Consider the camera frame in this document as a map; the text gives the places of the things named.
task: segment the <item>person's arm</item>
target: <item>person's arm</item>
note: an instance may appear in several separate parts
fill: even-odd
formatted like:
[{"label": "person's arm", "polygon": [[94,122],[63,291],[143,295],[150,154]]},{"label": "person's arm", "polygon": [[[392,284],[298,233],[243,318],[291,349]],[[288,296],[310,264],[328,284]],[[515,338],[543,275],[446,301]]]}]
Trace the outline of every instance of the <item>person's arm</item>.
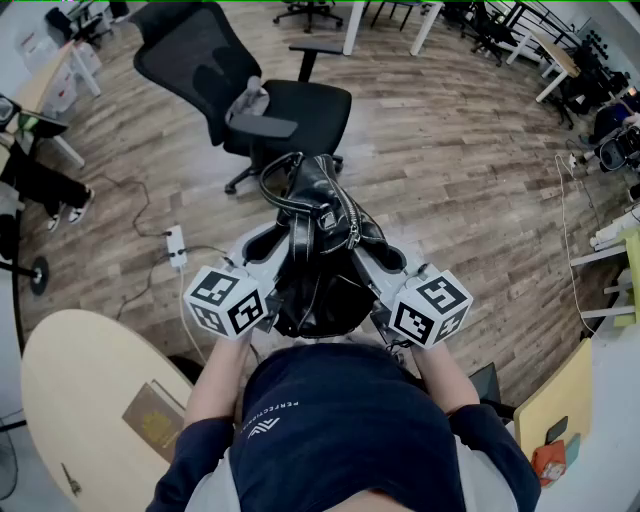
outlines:
[{"label": "person's arm", "polygon": [[496,412],[480,405],[478,392],[447,346],[440,343],[429,350],[412,347],[412,352],[429,395],[449,415],[451,431],[474,452],[458,463],[469,467],[472,480],[483,482],[487,473],[492,474],[491,469],[486,469],[483,459],[479,459],[481,464],[471,460],[477,457],[476,451],[482,452],[504,477],[518,510],[533,512],[540,496],[538,477]]},{"label": "person's arm", "polygon": [[218,339],[198,378],[184,415],[184,428],[208,418],[233,417],[251,331],[238,340]]},{"label": "person's arm", "polygon": [[445,343],[428,350],[414,345],[411,352],[429,396],[445,414],[452,414],[465,405],[480,403],[476,388],[453,359]]},{"label": "person's arm", "polygon": [[182,512],[203,477],[213,472],[233,442],[233,411],[251,334],[218,339],[198,382],[176,441],[173,462],[156,485],[147,512]]}]

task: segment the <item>person's leg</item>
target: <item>person's leg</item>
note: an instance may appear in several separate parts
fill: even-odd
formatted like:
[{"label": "person's leg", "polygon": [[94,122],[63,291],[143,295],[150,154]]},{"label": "person's leg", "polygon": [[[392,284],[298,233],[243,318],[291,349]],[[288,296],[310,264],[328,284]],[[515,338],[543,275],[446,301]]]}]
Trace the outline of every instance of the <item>person's leg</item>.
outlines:
[{"label": "person's leg", "polygon": [[[75,210],[86,211],[86,207],[95,195],[91,189],[27,157],[16,146],[17,144],[14,144],[11,148],[16,189],[25,197],[45,207],[49,217],[55,221],[55,224],[50,222],[50,230],[57,227],[64,205],[69,205]],[[71,218],[70,220],[77,222],[82,215],[84,213],[77,214],[74,216],[75,220]]]}]

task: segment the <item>white box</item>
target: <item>white box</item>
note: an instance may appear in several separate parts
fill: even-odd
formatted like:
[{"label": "white box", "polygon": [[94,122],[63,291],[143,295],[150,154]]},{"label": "white box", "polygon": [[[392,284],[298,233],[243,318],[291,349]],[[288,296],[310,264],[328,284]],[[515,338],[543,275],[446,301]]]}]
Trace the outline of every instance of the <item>white box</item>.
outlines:
[{"label": "white box", "polygon": [[235,340],[267,314],[258,286],[241,269],[235,274],[204,266],[183,299],[200,327]]},{"label": "white box", "polygon": [[428,348],[460,329],[472,303],[471,294],[445,270],[396,295],[389,327]]}]

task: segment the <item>bag zipper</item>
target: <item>bag zipper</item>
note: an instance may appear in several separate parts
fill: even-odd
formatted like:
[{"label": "bag zipper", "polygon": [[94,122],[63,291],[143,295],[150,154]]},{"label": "bag zipper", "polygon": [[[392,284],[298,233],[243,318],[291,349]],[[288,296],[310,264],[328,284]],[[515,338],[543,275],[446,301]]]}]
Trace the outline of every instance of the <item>bag zipper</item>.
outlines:
[{"label": "bag zipper", "polygon": [[338,185],[338,189],[340,190],[340,193],[342,194],[342,198],[347,203],[347,209],[348,209],[347,214],[348,214],[348,217],[349,217],[349,223],[351,224],[351,226],[349,227],[349,238],[347,238],[347,249],[351,250],[356,245],[358,245],[358,243],[360,242],[360,226],[358,225],[358,217],[357,217],[357,214],[356,214],[356,208],[353,205],[353,203],[351,202],[351,199],[342,190],[342,187],[340,187],[340,185]]}]

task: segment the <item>wooden tabletop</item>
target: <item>wooden tabletop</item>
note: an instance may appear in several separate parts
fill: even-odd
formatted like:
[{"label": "wooden tabletop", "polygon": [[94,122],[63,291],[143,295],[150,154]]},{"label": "wooden tabletop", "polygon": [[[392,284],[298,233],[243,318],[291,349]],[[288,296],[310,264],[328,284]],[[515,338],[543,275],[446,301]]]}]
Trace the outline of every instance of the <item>wooden tabletop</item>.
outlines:
[{"label": "wooden tabletop", "polygon": [[[40,112],[44,107],[44,102],[47,99],[47,93],[49,87],[54,78],[58,74],[58,71],[62,67],[62,64],[67,60],[73,49],[73,43],[69,42],[58,50],[58,53],[47,62],[40,70],[31,77],[20,88],[18,93],[11,99],[15,101],[25,110],[32,112]],[[15,116],[9,125],[7,126],[7,133],[3,135],[3,143],[5,145],[11,145],[14,142],[13,135],[18,131],[18,116]],[[9,151],[6,147],[0,144],[0,174],[4,170],[5,165],[9,161]]]},{"label": "wooden tabletop", "polygon": [[[182,406],[187,379],[151,344],[88,311],[45,318],[22,361],[29,431],[47,469],[82,511],[142,511],[168,463],[122,419],[144,383],[156,380]],[[80,484],[74,497],[62,464]]]},{"label": "wooden tabletop", "polygon": [[547,431],[568,416],[559,439],[568,443],[575,434],[581,442],[591,431],[593,379],[591,339],[586,338],[564,364],[526,402],[516,409],[516,441],[529,460],[545,444]]},{"label": "wooden tabletop", "polygon": [[535,30],[531,30],[531,35],[570,77],[575,78],[580,74],[580,68],[576,66],[576,63],[573,62],[573,59],[569,57],[567,52],[557,44],[554,44],[547,36]]}]

